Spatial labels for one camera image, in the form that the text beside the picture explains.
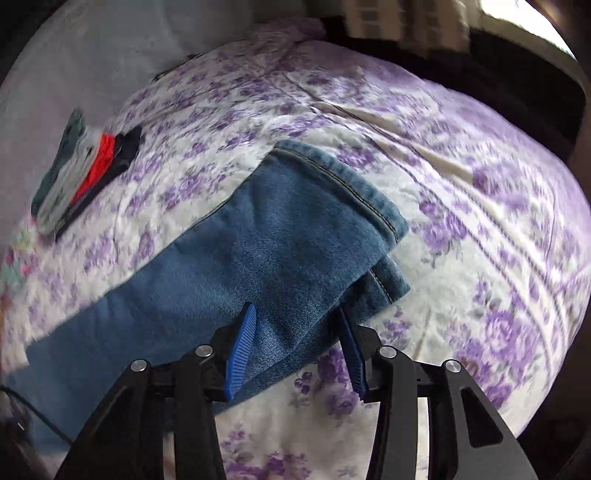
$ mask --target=stitching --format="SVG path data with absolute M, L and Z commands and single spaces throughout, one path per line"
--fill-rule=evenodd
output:
M 345 182 L 343 179 L 341 179 L 339 176 L 337 176 L 334 172 L 332 172 L 331 170 L 329 170 L 329 169 L 327 169 L 327 168 L 325 168 L 325 167 L 323 167 L 321 165 L 318 165 L 315 161 L 313 161 L 312 159 L 306 157 L 305 155 L 302 155 L 300 152 L 298 152 L 296 150 L 289 150 L 289 149 L 284 148 L 284 147 L 275 147 L 274 150 L 283 150 L 284 152 L 293 153 L 294 155 L 300 157 L 302 160 L 306 160 L 308 163 L 314 165 L 316 168 L 318 168 L 319 170 L 322 170 L 327 175 L 329 175 L 330 177 L 332 177 L 333 179 L 335 179 L 336 181 L 338 181 L 343 187 L 345 187 L 347 190 L 349 190 L 353 194 L 353 196 L 355 196 L 361 203 L 363 203 L 365 206 L 367 206 L 373 213 L 375 213 L 376 215 L 378 215 L 384 221 L 384 223 L 392 231 L 392 234 L 394 235 L 394 240 L 396 240 L 396 243 L 398 243 L 398 241 L 399 241 L 399 239 L 398 239 L 398 233 L 396 232 L 396 229 L 386 219 L 386 217 L 384 217 L 379 211 L 377 211 L 374 208 L 373 205 L 371 205 L 370 203 L 368 203 L 355 190 L 353 190 L 350 187 L 350 185 L 347 184 L 347 182 Z
M 378 276 L 375 274 L 374 269 L 370 268 L 369 269 L 369 273 L 371 274 L 371 276 L 374 278 L 374 280 L 376 282 L 379 283 L 379 286 L 382 287 L 382 290 L 384 291 L 384 293 L 386 294 L 386 297 L 388 298 L 388 301 L 390 302 L 390 304 L 393 304 L 394 302 L 392 301 L 392 297 L 390 296 L 390 294 L 388 293 L 388 290 L 386 290 L 386 287 L 384 287 L 384 284 L 382 282 L 380 282 Z
M 339 110 L 339 111 L 343 112 L 345 115 L 348 115 L 348 116 L 350 116 L 350 117 L 352 117 L 352 118 L 355 118 L 355 119 L 357 119 L 357 120 L 358 120 L 358 121 L 360 121 L 360 122 L 363 122 L 365 125 L 369 126 L 369 127 L 372 129 L 372 130 L 374 130 L 375 132 L 377 132 L 377 133 L 379 133 L 379 134 L 383 135 L 384 137 L 386 137 L 386 138 L 387 138 L 387 139 L 389 139 L 390 141 L 397 142 L 397 140 L 396 140 L 395 138 L 393 138 L 392 136 L 390 136 L 390 135 L 389 135 L 387 132 L 385 132 L 383 129 L 381 129 L 381 128 L 379 128 L 379 127 L 377 127 L 377 126 L 373 125 L 373 124 L 368 124 L 368 123 L 367 123 L 367 122 L 365 122 L 363 119 L 361 119 L 360 117 L 356 116 L 354 113 L 351 113 L 351 112 L 349 112 L 349 111 L 347 111 L 347 110 L 345 110 L 345 109 L 343 109 L 343 108 L 339 107 L 338 105 L 333 105 L 333 106 L 334 106 L 334 107 L 335 107 L 337 110 Z M 402 140 L 400 141 L 400 143 L 402 143 L 402 144 L 403 144 L 403 145 L 405 145 L 405 146 L 408 146 L 408 145 L 406 145 L 406 144 L 405 144 L 405 142 L 404 142 L 404 141 L 402 141 Z M 489 219 L 489 220 L 490 220 L 490 221 L 491 221 L 491 222 L 492 222 L 492 223 L 493 223 L 493 224 L 494 224 L 494 225 L 495 225 L 495 226 L 496 226 L 498 229 L 499 229 L 500 233 L 501 233 L 501 234 L 502 234 L 502 235 L 505 237 L 505 239 L 506 239 L 506 240 L 507 240 L 507 241 L 508 241 L 508 242 L 509 242 L 509 243 L 510 243 L 510 244 L 511 244 L 511 245 L 512 245 L 512 246 L 513 246 L 513 247 L 514 247 L 514 248 L 515 248 L 515 249 L 516 249 L 516 250 L 517 250 L 517 251 L 518 251 L 518 252 L 519 252 L 521 255 L 523 255 L 523 256 L 524 256 L 524 258 L 526 259 L 527 263 L 529 263 L 529 265 L 530 265 L 530 267 L 532 268 L 532 270 L 533 270 L 533 271 L 535 271 L 535 272 L 536 272 L 536 273 L 539 275 L 539 277 L 540 277 L 540 280 L 542 281 L 542 285 L 544 285 L 544 287 L 545 287 L 545 288 L 548 290 L 548 292 L 550 292 L 551 288 L 550 288 L 550 285 L 549 285 L 549 283 L 548 283 L 548 281 L 547 281 L 547 280 L 548 280 L 548 274 L 543 274 L 543 273 L 542 273 L 542 271 L 541 271 L 541 270 L 538 268 L 538 266 L 535 264 L 535 262 L 534 262 L 534 261 L 531 259 L 530 255 L 529 255 L 527 252 L 525 252 L 525 251 L 524 251 L 524 250 L 523 250 L 521 247 L 519 247 L 519 246 L 518 246 L 518 245 L 517 245 L 517 244 L 516 244 L 516 243 L 513 241 L 513 239 L 512 239 L 512 238 L 511 238 L 509 235 L 507 235 L 507 234 L 506 234 L 506 232 L 505 232 L 505 229 L 504 229 L 504 228 L 503 228 L 503 227 L 500 225 L 500 223 L 499 223 L 499 222 L 498 222 L 498 221 L 497 221 L 495 218 L 493 218 L 493 217 L 491 216 L 491 214 L 490 214 L 488 211 L 486 211 L 486 209 L 484 209 L 484 208 L 482 207 L 482 205 L 480 204 L 480 202 L 478 202 L 478 201 L 477 201 L 477 200 L 476 200 L 476 199 L 475 199 L 475 198 L 474 198 L 474 197 L 473 197 L 473 196 L 472 196 L 472 195 L 471 195 L 471 194 L 470 194 L 470 193 L 469 193 L 467 190 L 465 190 L 465 189 L 464 189 L 464 188 L 463 188 L 461 185 L 458 185 L 458 184 L 456 184 L 456 183 L 453 183 L 453 182 L 451 182 L 449 179 L 447 179 L 447 178 L 445 178 L 445 177 L 442 177 L 442 178 L 443 178 L 443 179 L 445 179 L 445 180 L 446 180 L 448 183 L 451 183 L 451 184 L 452 184 L 454 187 L 457 187 L 458 189 L 460 189 L 460 190 L 461 190 L 461 191 L 462 191 L 462 192 L 463 192 L 465 195 L 467 195 L 467 196 L 468 196 L 468 197 L 469 197 L 469 198 L 470 198 L 470 199 L 471 199 L 471 200 L 474 202 L 474 204 L 475 204 L 475 205 L 477 205 L 477 206 L 478 206 L 478 208 L 480 209 L 480 211 L 481 211 L 481 212 L 482 212 L 482 213 L 483 213 L 483 214 L 484 214 L 484 215 L 485 215 L 485 216 L 486 216 L 486 217 L 487 217 L 487 218 L 488 218 L 488 219 Z M 556 202 L 556 194 L 555 194 L 555 192 L 554 192 L 554 190 L 553 190 L 552 188 L 551 188 L 551 191 L 552 191 L 552 194 L 553 194 L 553 205 L 554 205 L 554 204 L 555 204 L 555 202 Z M 554 216 L 553 216 L 553 222 L 555 221 L 555 219 L 556 219 L 556 213 L 554 212 Z M 554 223 L 553 223 L 553 225 L 552 225 L 552 229 L 553 229 L 553 230 L 552 230 L 552 234 L 553 234 L 553 232 L 554 232 Z M 560 329 L 560 335 L 561 335 L 561 337 L 562 337 L 562 340 L 563 340 L 563 342 L 564 342 L 565 348 L 566 348 L 566 349 L 568 349 L 568 346 L 567 346 L 568 338 L 567 338 L 567 335 L 566 335 L 566 333 L 565 333 L 565 331 L 564 331 L 564 324 L 566 323 L 566 321 L 565 321 L 565 319 L 563 318 L 563 316 L 560 314 L 560 310 L 558 309 L 558 305 L 557 305 L 557 299 L 556 299 L 556 298 L 554 298 L 554 301 L 553 301 L 553 306 L 554 306 L 554 311 L 556 312 L 556 316 L 557 316 L 557 319 L 558 319 L 558 326 L 559 326 L 559 329 Z
M 305 93 L 306 95 L 308 95 L 310 98 L 312 98 L 312 99 L 315 99 L 315 100 L 317 100 L 317 101 L 320 101 L 320 102 L 322 102 L 322 101 L 323 101 L 321 98 L 315 97 L 315 96 L 314 96 L 314 95 L 312 95 L 310 92 L 308 92 L 307 90 L 305 90 L 304 88 L 302 88 L 300 85 L 298 85 L 298 84 L 296 84 L 295 82 L 293 82 L 293 81 L 292 81 L 292 80 L 291 80 L 291 79 L 290 79 L 290 78 L 289 78 L 289 77 L 288 77 L 288 76 L 287 76 L 285 73 L 283 73 L 283 76 L 285 77 L 285 79 L 286 79 L 288 82 L 290 82 L 292 85 L 294 85 L 294 86 L 295 86 L 295 87 L 297 87 L 299 90 L 301 90 L 302 92 L 304 92 L 304 93 Z M 336 122 L 334 119 L 332 119 L 331 117 L 327 116 L 326 114 L 324 114 L 324 113 L 317 113 L 317 112 L 315 112 L 314 110 L 312 110 L 312 108 L 310 107 L 310 105 L 308 105 L 308 104 L 305 104 L 305 103 L 302 103 L 302 102 L 301 102 L 301 101 L 299 101 L 298 99 L 296 99 L 296 98 L 294 98 L 293 96 L 289 95 L 288 93 L 284 92 L 282 89 L 280 89 L 279 87 L 277 87 L 275 84 L 274 84 L 274 86 L 275 86 L 275 88 L 277 88 L 278 90 L 282 91 L 283 93 L 285 93 L 286 95 L 288 95 L 289 97 L 291 97 L 292 99 L 294 99 L 294 100 L 295 100 L 297 103 L 299 103 L 300 105 L 305 105 L 305 106 L 307 106 L 308 108 L 310 108 L 310 110 L 311 110 L 313 113 L 316 113 L 317 115 L 323 115 L 324 117 L 327 117 L 327 118 L 329 118 L 329 119 L 330 119 L 330 120 L 331 120 L 333 123 L 335 123 L 335 124 L 338 124 L 338 125 L 341 125 L 341 126 L 343 126 L 343 127 L 347 128 L 348 130 L 351 130 L 351 131 L 352 131 L 351 127 L 349 127 L 348 125 L 342 125 L 342 124 L 339 124 L 339 123 L 338 123 L 338 122 Z M 353 116 L 351 113 L 347 112 L 346 110 L 342 110 L 342 111 L 343 111 L 344 113 L 348 114 L 348 115 L 351 115 L 351 116 Z M 431 189 L 430 189 L 430 188 L 429 188 L 429 187 L 428 187 L 426 184 L 422 184 L 422 183 L 420 183 L 420 182 L 418 181 L 418 179 L 417 179 L 417 178 L 416 178 L 416 177 L 415 177 L 415 176 L 412 174 L 412 172 L 410 172 L 409 170 L 407 170 L 407 168 L 406 168 L 405 166 L 403 166 L 402 164 L 400 164 L 400 163 L 399 163 L 397 160 L 395 160 L 395 159 L 394 159 L 394 158 L 392 158 L 392 157 L 391 157 L 391 156 L 390 156 L 388 153 L 386 153 L 386 152 L 385 152 L 385 151 L 384 151 L 384 150 L 383 150 L 383 149 L 382 149 L 382 148 L 381 148 L 381 147 L 380 147 L 380 146 L 379 146 L 379 145 L 378 145 L 378 144 L 377 144 L 377 143 L 376 143 L 376 142 L 375 142 L 375 141 L 374 141 L 374 140 L 373 140 L 371 137 L 369 137 L 369 136 L 368 136 L 368 135 L 366 135 L 366 134 L 361 134 L 361 135 L 363 135 L 363 136 L 365 137 L 365 139 L 366 139 L 366 140 L 367 140 L 369 143 L 371 143 L 372 145 L 374 145 L 374 147 L 375 147 L 375 148 L 377 148 L 378 150 L 380 150 L 380 152 L 382 152 L 382 153 L 383 153 L 383 155 L 384 155 L 384 156 L 386 156 L 386 158 L 388 158 L 388 159 L 389 159 L 389 160 L 390 160 L 392 163 L 394 163 L 395 165 L 397 165 L 397 166 L 398 166 L 398 167 L 399 167 L 399 168 L 400 168 L 402 171 L 406 172 L 406 174 L 407 174 L 407 175 L 409 175 L 409 176 L 412 178 L 412 180 L 413 180 L 413 181 L 414 181 L 416 184 L 423 186 L 424 188 L 426 188 L 427 190 L 429 190 L 431 193 L 433 193 L 433 194 L 434 194 L 434 192 L 433 192 L 433 191 L 432 191 L 432 190 L 431 190 Z M 479 242 L 479 240 L 478 240 L 478 239 L 477 239 L 477 238 L 476 238 L 474 235 L 472 235 L 472 234 L 470 234 L 470 237 L 471 237 L 471 238 L 472 238 L 472 239 L 473 239 L 473 240 L 476 242 L 476 244 L 477 244 L 477 246 L 480 248 L 480 251 L 482 252 L 482 254 L 483 254 L 483 255 L 484 255 L 484 256 L 485 256 L 485 257 L 488 259 L 488 261 L 489 261 L 489 262 L 490 262 L 490 263 L 491 263 L 491 264 L 492 264 L 492 265 L 495 267 L 495 269 L 497 270 L 497 272 L 499 272 L 499 273 L 500 273 L 500 275 L 501 275 L 501 276 L 502 276 L 502 277 L 505 279 L 505 281 L 506 281 L 506 282 L 507 282 L 507 283 L 508 283 L 508 284 L 509 284 L 511 287 L 513 287 L 513 289 L 515 289 L 515 284 L 514 284 L 514 283 L 513 283 L 513 282 L 512 282 L 512 281 L 509 279 L 509 277 L 507 277 L 507 275 L 506 275 L 506 274 L 505 274 L 505 273 L 504 273 L 504 272 L 501 270 L 501 268 L 500 268 L 500 267 L 499 267 L 499 265 L 498 265 L 498 264 L 495 262 L 495 260 L 494 260 L 494 259 L 491 257 L 491 255 L 490 255 L 490 254 L 489 254 L 487 251 L 485 251 L 484 247 L 483 247 L 483 246 L 482 246 L 482 244 Z M 527 315 L 527 316 L 530 318 L 530 320 L 531 320 L 532 324 L 533 324 L 533 325 L 536 327 L 536 329 L 538 330 L 538 332 L 539 332 L 539 334 L 540 334 L 540 337 L 541 337 L 541 338 L 544 338 L 544 335 L 543 335 L 543 333 L 542 333 L 542 328 L 541 328 L 540 324 L 539 324 L 539 323 L 536 321 L 536 319 L 535 319 L 534 315 L 531 313 L 531 310 L 530 310 L 529 308 L 526 308 L 526 312 L 525 312 L 525 313 L 526 313 L 526 315 Z M 552 370 L 553 370 L 553 367 L 552 367 L 552 364 L 551 364 L 551 361 L 550 361 L 550 352 L 549 352 L 549 348 L 548 348 L 548 345 L 546 344 L 546 342 L 545 342 L 545 341 L 542 341 L 542 347 L 543 347 L 543 350 L 544 350 L 544 358 L 545 358 L 545 363 L 546 363 L 546 371 L 549 373 L 549 376 L 551 376 L 551 375 L 552 375 Z M 544 384 L 544 389 L 545 389 L 546 391 L 548 390 L 548 385 L 549 385 L 549 383 L 550 383 L 550 379 L 549 379 L 549 378 L 547 378 L 547 379 L 546 379 L 546 382 L 545 382 L 545 384 Z

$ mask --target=metal screw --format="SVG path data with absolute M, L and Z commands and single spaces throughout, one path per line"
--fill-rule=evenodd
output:
M 393 346 L 383 346 L 379 349 L 379 354 L 384 358 L 394 358 L 396 356 L 396 349 Z
M 209 345 L 199 345 L 195 349 L 195 355 L 201 356 L 204 358 L 211 355 L 212 353 L 213 353 L 213 348 L 211 348 L 211 346 L 209 346 Z
M 146 367 L 148 366 L 148 363 L 146 362 L 146 360 L 134 360 L 131 363 L 131 369 L 134 372 L 143 372 L 144 370 L 146 370 Z
M 449 362 L 446 362 L 445 368 L 447 368 L 450 372 L 457 374 L 462 369 L 462 366 L 460 365 L 460 362 L 457 362 L 456 360 L 450 360 Z

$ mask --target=floral bedspread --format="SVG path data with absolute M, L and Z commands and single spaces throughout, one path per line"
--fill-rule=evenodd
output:
M 488 107 L 322 35 L 312 20 L 260 27 L 126 103 L 106 129 L 143 124 L 131 169 L 57 245 L 23 220 L 4 260 L 4 372 L 227 199 L 277 140 L 295 138 L 373 182 L 411 226 L 392 257 L 412 291 L 370 325 L 413 359 L 460 360 L 515 434 L 527 425 L 589 299 L 589 205 L 555 156 Z M 228 478 L 364 478 L 377 414 L 335 346 L 217 417 Z

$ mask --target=purple flower pattern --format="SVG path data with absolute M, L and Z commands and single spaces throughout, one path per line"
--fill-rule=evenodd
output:
M 220 450 L 228 480 L 307 480 L 312 473 L 303 453 L 275 451 L 265 455 L 266 461 L 262 466 L 254 465 L 252 450 L 255 450 L 255 444 L 242 428 L 230 432 L 220 442 Z
M 456 258 L 460 257 L 462 241 L 468 236 L 466 225 L 427 191 L 420 192 L 418 209 L 426 219 L 411 221 L 409 226 L 429 249 L 421 261 L 435 268 L 437 260 L 450 252 L 455 252 Z
M 106 231 L 86 249 L 84 271 L 88 274 L 104 265 L 115 265 L 115 243 Z
M 146 225 L 144 232 L 139 237 L 138 249 L 131 257 L 130 268 L 137 270 L 138 266 L 146 260 L 150 260 L 154 256 L 154 236 L 150 231 L 150 226 Z
M 185 153 L 184 158 L 193 158 L 200 153 L 203 153 L 207 150 L 207 145 L 204 142 L 196 141 L 192 146 L 191 149 Z
M 513 298 L 508 308 L 503 309 L 491 282 L 484 278 L 479 279 L 475 290 L 475 308 L 468 316 L 482 322 L 483 337 L 474 335 L 467 324 L 455 322 L 446 336 L 456 349 L 454 358 L 483 388 L 495 407 L 501 408 L 512 390 L 531 378 L 541 340 L 520 315 L 521 299 Z
M 129 217 L 135 217 L 144 208 L 146 203 L 148 203 L 153 192 L 153 187 L 149 187 L 146 190 L 138 189 L 129 199 L 129 203 L 125 208 L 125 214 Z

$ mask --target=bed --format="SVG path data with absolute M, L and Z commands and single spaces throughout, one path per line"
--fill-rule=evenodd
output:
M 410 231 L 411 292 L 369 325 L 421 362 L 458 359 L 518 435 L 564 361 L 591 290 L 589 205 L 564 164 L 487 106 L 322 41 L 316 20 L 258 27 L 134 94 L 106 123 L 145 141 L 58 244 L 24 218 L 1 267 L 2 372 L 211 212 L 282 138 L 386 194 Z M 417 478 L 427 477 L 419 403 Z M 338 345 L 217 416 L 228 478 L 363 478 L 378 414 Z M 53 470 L 65 452 L 45 456 Z M 174 475 L 165 439 L 165 469 Z

